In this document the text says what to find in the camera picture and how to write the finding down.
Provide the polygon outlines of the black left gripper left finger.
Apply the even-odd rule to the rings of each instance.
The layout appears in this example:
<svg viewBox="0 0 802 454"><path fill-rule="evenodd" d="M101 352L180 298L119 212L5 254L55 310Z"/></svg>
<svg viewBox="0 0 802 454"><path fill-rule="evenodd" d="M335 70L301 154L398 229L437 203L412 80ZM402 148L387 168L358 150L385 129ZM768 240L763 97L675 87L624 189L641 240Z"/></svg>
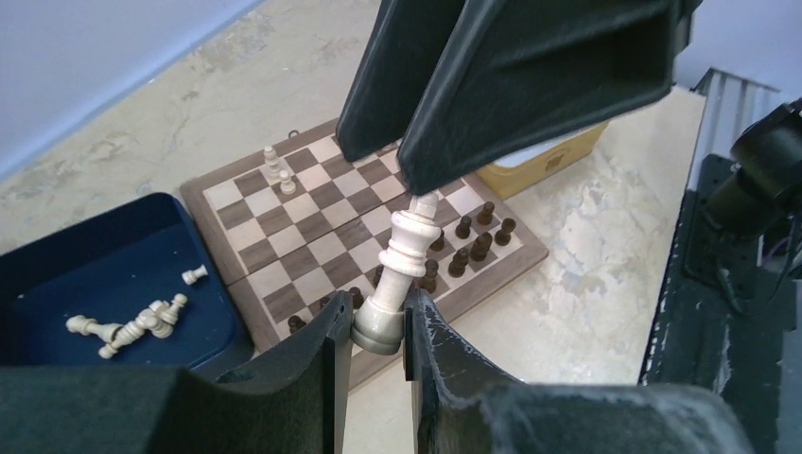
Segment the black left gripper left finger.
<svg viewBox="0 0 802 454"><path fill-rule="evenodd" d="M5 367L5 453L339 453L351 295L208 380L182 366Z"/></svg>

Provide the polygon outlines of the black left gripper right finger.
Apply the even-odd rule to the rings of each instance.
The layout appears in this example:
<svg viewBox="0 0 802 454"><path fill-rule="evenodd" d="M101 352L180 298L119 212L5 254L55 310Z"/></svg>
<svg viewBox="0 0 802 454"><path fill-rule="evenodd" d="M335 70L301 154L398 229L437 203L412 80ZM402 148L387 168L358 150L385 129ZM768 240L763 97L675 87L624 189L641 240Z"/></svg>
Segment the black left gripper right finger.
<svg viewBox="0 0 802 454"><path fill-rule="evenodd" d="M404 303L404 368L419 453L749 453L733 411L687 385L528 384L445 320L431 296Z"/></svg>

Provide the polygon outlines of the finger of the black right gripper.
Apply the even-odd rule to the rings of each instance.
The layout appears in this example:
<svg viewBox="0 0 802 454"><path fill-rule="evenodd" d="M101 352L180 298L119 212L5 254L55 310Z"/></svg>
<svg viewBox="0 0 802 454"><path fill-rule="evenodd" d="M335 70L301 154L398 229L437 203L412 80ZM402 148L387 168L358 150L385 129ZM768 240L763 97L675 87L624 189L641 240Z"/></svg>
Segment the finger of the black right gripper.
<svg viewBox="0 0 802 454"><path fill-rule="evenodd" d="M336 127L347 161L404 136L463 6L451 0L380 3Z"/></svg>
<svg viewBox="0 0 802 454"><path fill-rule="evenodd" d="M421 195L663 98L695 1L468 1L399 154Z"/></svg>

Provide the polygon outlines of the light wooden king piece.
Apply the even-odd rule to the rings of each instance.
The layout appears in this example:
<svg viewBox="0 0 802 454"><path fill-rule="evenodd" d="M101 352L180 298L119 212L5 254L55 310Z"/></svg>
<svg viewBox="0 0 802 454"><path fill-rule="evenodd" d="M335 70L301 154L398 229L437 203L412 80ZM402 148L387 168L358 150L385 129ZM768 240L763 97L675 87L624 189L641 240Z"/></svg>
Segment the light wooden king piece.
<svg viewBox="0 0 802 454"><path fill-rule="evenodd" d="M408 209L392 213L388 247L378 254L382 275L352 324L351 338L360 348L384 356L399 350L402 305L412 281L425 274L427 249L441 232L434 222L438 202L437 194L428 193L412 198Z"/></svg>

